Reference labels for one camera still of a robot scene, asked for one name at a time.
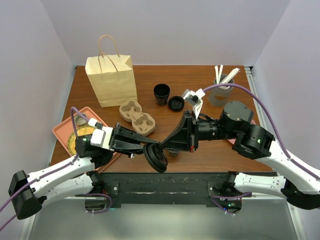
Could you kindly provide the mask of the black coffee cup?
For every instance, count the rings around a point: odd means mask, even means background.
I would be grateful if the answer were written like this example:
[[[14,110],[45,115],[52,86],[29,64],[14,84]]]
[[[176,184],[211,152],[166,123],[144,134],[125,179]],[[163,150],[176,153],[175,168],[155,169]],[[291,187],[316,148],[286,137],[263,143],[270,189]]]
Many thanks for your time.
[[[172,150],[172,149],[168,149],[168,154],[172,157],[176,157],[179,154],[178,150]]]

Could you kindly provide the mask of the black coffee lid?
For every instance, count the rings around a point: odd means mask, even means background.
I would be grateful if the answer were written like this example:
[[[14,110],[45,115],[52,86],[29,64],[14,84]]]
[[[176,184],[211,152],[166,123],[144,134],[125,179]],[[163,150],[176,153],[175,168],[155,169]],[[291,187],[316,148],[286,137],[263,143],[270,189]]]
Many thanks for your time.
[[[143,147],[143,154],[147,162],[158,173],[164,173],[167,170],[168,160],[159,143],[147,143]]]

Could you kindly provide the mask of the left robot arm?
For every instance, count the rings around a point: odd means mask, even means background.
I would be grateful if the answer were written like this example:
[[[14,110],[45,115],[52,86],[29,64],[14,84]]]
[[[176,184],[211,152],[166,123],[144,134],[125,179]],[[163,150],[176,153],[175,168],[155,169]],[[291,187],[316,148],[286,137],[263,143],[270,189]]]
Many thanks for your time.
[[[114,153],[132,158],[154,140],[117,124],[104,126],[91,118],[91,134],[75,139],[76,154],[53,166],[31,173],[16,172],[8,189],[15,217],[27,219],[43,207],[76,195],[103,196],[104,182],[97,168],[110,162]]]

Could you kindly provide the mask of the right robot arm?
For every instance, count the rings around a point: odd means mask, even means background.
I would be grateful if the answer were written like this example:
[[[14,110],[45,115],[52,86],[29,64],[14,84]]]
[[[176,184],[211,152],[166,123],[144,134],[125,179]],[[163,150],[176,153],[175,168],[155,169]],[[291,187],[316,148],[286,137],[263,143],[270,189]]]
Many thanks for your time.
[[[253,111],[240,101],[227,103],[218,119],[192,111],[184,111],[178,126],[160,143],[160,149],[194,152],[200,141],[234,139],[232,150],[239,155],[263,163],[278,176],[249,175],[228,172],[223,183],[213,189],[219,199],[235,199],[253,192],[285,199],[304,210],[320,207],[318,170],[302,160],[286,156],[280,142],[265,128],[253,124]]]

